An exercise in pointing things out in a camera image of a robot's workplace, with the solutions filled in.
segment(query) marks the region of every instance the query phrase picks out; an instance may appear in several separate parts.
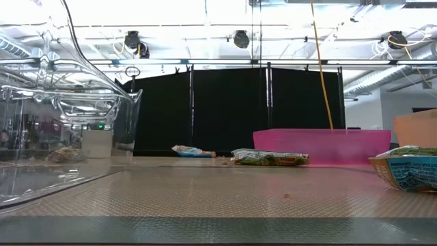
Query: snack bag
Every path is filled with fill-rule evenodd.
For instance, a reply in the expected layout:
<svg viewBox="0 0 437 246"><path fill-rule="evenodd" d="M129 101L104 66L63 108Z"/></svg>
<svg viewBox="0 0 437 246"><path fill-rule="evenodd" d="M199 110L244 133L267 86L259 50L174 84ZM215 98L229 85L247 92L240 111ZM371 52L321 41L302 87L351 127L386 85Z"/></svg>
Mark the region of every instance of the snack bag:
<svg viewBox="0 0 437 246"><path fill-rule="evenodd" d="M297 166L309 163L308 154L269 152L263 150L238 149L232 151L231 161L240 165Z"/></svg>
<svg viewBox="0 0 437 246"><path fill-rule="evenodd" d="M216 152L214 151L203 151L199 148L188 146L174 146L172 150L177 152L180 157L216 157Z"/></svg>
<svg viewBox="0 0 437 246"><path fill-rule="evenodd" d="M403 191L437 191L437 148L404 146L370 158L385 182Z"/></svg>

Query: black curtain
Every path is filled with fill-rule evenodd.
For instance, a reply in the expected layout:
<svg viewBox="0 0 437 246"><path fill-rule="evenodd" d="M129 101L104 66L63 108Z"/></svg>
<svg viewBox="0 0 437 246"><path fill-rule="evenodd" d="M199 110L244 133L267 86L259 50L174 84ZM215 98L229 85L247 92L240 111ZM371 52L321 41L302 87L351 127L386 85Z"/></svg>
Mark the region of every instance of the black curtain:
<svg viewBox="0 0 437 246"><path fill-rule="evenodd" d="M218 154L253 148L267 129L265 69L196 70L193 145Z"/></svg>
<svg viewBox="0 0 437 246"><path fill-rule="evenodd" d="M339 77L323 74L333 126L344 128ZM319 72L273 68L272 98L272 128L329 128Z"/></svg>
<svg viewBox="0 0 437 246"><path fill-rule="evenodd" d="M135 81L135 91L143 90L135 155L174 156L171 147L190 143L189 73L163 75ZM123 85L130 89L130 82Z"/></svg>

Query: pink tray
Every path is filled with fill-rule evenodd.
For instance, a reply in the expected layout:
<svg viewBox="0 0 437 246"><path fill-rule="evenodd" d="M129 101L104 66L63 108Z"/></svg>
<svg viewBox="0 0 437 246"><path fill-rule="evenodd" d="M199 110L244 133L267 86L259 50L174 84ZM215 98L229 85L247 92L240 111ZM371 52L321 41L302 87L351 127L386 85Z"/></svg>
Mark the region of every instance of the pink tray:
<svg viewBox="0 0 437 246"><path fill-rule="evenodd" d="M390 130L270 129L253 133L257 150L309 154L310 164L362 165L390 148Z"/></svg>

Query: white wall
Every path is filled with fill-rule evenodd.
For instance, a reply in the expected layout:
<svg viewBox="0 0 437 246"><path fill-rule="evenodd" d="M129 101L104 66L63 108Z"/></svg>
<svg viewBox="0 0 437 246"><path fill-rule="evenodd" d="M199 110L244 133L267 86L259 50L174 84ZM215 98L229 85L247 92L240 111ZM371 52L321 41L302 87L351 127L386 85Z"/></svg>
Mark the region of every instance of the white wall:
<svg viewBox="0 0 437 246"><path fill-rule="evenodd" d="M380 90L368 96L358 96L356 102L345 102L346 127L361 127L363 130L382 129Z"/></svg>
<svg viewBox="0 0 437 246"><path fill-rule="evenodd" d="M392 130L391 141L397 143L396 134L393 131L393 118L396 115L403 115L412 113L412 108L433 108L437 107L437 98L425 93L428 92L437 96L437 93L433 90L423 90L421 85L416 85L421 91L413 93L397 92L382 92L381 93L381 105L382 105L382 118L384 122L384 129Z"/></svg>

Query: ceiling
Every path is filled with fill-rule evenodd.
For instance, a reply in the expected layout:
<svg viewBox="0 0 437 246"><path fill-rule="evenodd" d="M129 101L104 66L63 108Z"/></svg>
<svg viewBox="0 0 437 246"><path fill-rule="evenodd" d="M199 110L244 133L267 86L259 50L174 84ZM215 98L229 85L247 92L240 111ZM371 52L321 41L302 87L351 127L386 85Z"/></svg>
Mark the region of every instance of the ceiling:
<svg viewBox="0 0 437 246"><path fill-rule="evenodd" d="M63 41L70 38L70 30L55 25L66 17L59 9L52 8L50 1L2 1L2 10L10 11L2 11L0 16L0 38L23 47L30 57L46 53L48 46L54 57L75 57L74 45ZM139 31L141 41L149 47L151 59L318 58L309 4L252 8L248 0L66 0L66 3L80 49L90 60L135 58L122 45L127 31L133 30ZM386 38L393 30L402 31L409 44L414 44L409 46L413 54L437 38L435 8L331 1L316 4L314 11L322 59L405 59L404 49L386 49L386 41L378 44L381 37ZM42 37L46 35L47 22L55 27L51 29L51 40ZM248 33L251 42L247 49L234 45L237 30ZM17 56L0 49L0 58ZM112 80L128 80L125 66L100 64L97 67ZM174 65L139 67L142 77L175 72ZM237 67L242 66L213 64L197 69ZM349 83L374 69L384 68L355 66L344 70L343 80ZM88 79L80 74L69 77L79 83Z"/></svg>

